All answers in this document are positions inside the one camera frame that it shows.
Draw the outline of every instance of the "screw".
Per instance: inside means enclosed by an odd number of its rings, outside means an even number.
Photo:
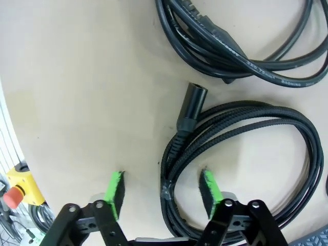
[[[76,207],[74,207],[74,206],[71,206],[71,207],[69,208],[69,211],[70,211],[71,213],[75,212],[75,210],[76,210]]]
[[[258,209],[260,207],[260,204],[258,204],[258,202],[254,201],[252,203],[252,207],[255,208],[255,209]]]
[[[227,207],[231,207],[232,206],[232,201],[227,200],[227,201],[224,202],[224,205],[226,205]]]
[[[103,202],[99,201],[99,202],[96,203],[96,208],[100,209],[100,208],[103,207],[103,205],[104,205]]]

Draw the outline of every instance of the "table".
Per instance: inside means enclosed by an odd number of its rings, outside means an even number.
[[[263,59],[297,23],[301,0],[193,0],[202,14],[229,31],[251,58]],[[204,108],[241,99],[294,108],[328,146],[328,77],[289,89],[254,76],[225,85],[175,53],[152,0],[0,1],[0,76],[18,141],[33,176],[57,214],[66,203],[85,206],[104,192],[110,175],[125,170],[120,225],[128,239],[166,238],[160,212],[159,165],[175,133],[188,82],[208,88]],[[321,6],[286,58],[306,54],[326,36]],[[324,57],[292,71],[311,75]],[[305,144],[292,127],[271,127],[231,138],[206,151],[176,187],[181,214],[202,228],[207,217],[197,188],[207,166],[223,191],[241,202],[262,199],[273,209],[293,190]],[[284,230],[288,241],[328,222],[327,167],[312,200]],[[99,234],[86,245],[102,245]]]

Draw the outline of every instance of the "green gripper pad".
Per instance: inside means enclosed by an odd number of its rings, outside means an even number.
[[[123,204],[125,194],[124,172],[114,172],[105,193],[104,201],[111,205],[116,220]]]
[[[211,171],[203,169],[199,177],[199,191],[209,219],[216,210],[216,206],[223,200],[223,196]]]

